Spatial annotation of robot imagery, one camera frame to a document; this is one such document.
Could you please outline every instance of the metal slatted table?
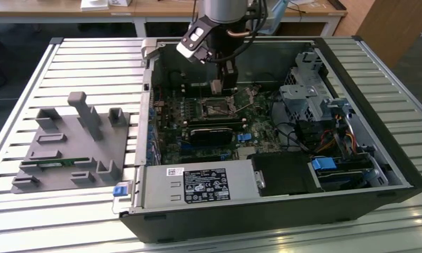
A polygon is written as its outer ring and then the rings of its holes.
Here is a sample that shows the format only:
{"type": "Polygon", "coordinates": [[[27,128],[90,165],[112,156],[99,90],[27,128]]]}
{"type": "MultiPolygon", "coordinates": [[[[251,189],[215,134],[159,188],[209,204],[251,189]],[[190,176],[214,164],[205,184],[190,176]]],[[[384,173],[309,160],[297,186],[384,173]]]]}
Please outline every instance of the metal slatted table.
{"type": "MultiPolygon", "coordinates": [[[[364,42],[326,39],[374,110],[422,173],[422,105],[364,42]]],[[[352,222],[147,245],[112,213],[112,187],[12,194],[39,108],[68,107],[71,91],[98,112],[131,113],[124,180],[134,177],[144,67],[139,38],[64,39],[50,45],[0,133],[0,252],[392,252],[422,250],[422,194],[352,222]]],[[[338,81],[336,91],[345,96],[338,81]]]]}

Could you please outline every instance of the cardboard box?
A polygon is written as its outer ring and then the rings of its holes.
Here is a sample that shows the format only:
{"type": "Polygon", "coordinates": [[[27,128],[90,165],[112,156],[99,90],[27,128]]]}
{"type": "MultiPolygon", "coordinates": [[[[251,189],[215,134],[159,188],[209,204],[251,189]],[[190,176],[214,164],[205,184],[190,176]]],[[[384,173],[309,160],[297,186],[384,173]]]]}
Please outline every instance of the cardboard box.
{"type": "Polygon", "coordinates": [[[110,9],[108,0],[82,0],[82,11],[99,11],[110,9]]]}
{"type": "Polygon", "coordinates": [[[131,0],[110,0],[110,5],[114,6],[128,6],[131,3],[131,0]]]}

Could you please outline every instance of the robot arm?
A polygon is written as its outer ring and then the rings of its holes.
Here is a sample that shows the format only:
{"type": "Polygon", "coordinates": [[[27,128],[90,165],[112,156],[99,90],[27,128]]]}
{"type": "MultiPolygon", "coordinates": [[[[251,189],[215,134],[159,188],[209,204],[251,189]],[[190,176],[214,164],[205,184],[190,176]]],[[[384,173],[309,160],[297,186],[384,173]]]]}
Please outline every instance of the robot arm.
{"type": "Polygon", "coordinates": [[[258,33],[273,34],[288,7],[288,0],[201,0],[203,16],[177,46],[190,61],[215,63],[218,80],[214,94],[235,87],[235,57],[250,47],[258,33]],[[253,30],[246,29],[251,23],[253,30]]]}

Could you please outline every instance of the gray 3d printed holder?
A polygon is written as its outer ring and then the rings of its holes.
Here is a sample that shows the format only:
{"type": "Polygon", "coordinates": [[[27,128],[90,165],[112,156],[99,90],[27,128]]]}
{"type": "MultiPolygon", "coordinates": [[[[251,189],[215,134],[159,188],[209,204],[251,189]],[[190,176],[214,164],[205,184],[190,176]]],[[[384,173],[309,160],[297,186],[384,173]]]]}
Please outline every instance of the gray 3d printed holder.
{"type": "Polygon", "coordinates": [[[71,92],[78,114],[39,111],[35,139],[12,182],[12,193],[114,186],[122,180],[130,113],[111,108],[98,114],[86,93],[71,92]]]}

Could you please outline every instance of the blue latch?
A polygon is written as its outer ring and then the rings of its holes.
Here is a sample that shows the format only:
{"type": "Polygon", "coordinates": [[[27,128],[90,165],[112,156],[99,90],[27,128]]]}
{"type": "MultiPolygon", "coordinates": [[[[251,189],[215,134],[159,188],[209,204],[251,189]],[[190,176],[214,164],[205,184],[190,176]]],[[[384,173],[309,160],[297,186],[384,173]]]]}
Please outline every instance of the blue latch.
{"type": "Polygon", "coordinates": [[[123,197],[128,195],[128,186],[115,186],[112,195],[115,197],[123,197]]]}
{"type": "Polygon", "coordinates": [[[334,170],[337,168],[336,161],[332,157],[320,157],[312,161],[314,170],[334,170]]]}
{"type": "Polygon", "coordinates": [[[251,133],[238,134],[238,141],[249,141],[253,138],[251,133]]]}

